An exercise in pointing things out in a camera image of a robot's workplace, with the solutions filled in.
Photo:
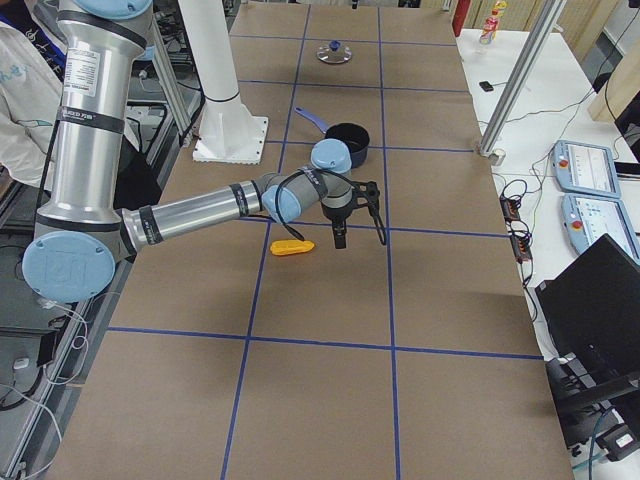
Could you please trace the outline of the second silver grey robot arm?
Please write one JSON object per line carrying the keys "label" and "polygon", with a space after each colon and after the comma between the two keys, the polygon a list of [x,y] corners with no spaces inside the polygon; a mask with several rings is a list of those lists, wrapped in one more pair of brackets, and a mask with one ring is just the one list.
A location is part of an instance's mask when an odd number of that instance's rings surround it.
{"label": "second silver grey robot arm", "polygon": [[288,225],[314,204],[342,230],[356,204],[347,145],[324,139],[289,175],[269,173],[170,203],[140,154],[127,152],[126,106],[134,62],[155,27],[149,1],[63,1],[67,46],[50,141],[49,200],[35,214],[22,273],[40,296],[75,303],[96,296],[117,264],[147,245],[267,212]]}

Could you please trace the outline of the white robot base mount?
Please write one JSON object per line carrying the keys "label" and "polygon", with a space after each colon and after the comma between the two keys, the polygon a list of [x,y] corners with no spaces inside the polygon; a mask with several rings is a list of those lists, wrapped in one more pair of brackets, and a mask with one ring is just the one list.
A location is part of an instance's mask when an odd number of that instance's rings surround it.
{"label": "white robot base mount", "polygon": [[183,0],[179,7],[205,97],[194,159],[258,164],[269,120],[241,99],[223,3]]}

